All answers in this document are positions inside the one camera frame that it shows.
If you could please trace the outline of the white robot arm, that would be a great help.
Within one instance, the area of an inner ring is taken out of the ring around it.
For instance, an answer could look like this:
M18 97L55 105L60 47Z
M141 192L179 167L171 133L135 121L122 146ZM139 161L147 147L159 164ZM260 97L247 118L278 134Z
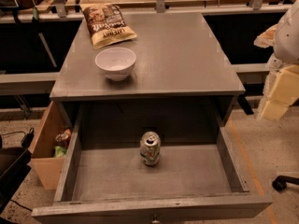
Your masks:
M268 75L263 99L259 104L261 118L281 119L299 99L299 0L295 1L276 25L258 35L254 45L273 48L269 67L275 64L275 60L286 64L286 67Z

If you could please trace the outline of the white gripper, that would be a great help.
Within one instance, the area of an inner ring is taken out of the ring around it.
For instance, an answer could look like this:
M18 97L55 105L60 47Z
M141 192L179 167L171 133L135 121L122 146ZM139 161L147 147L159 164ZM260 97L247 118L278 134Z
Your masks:
M258 106L259 119L279 120L299 100L299 66L291 65L271 72L265 81Z

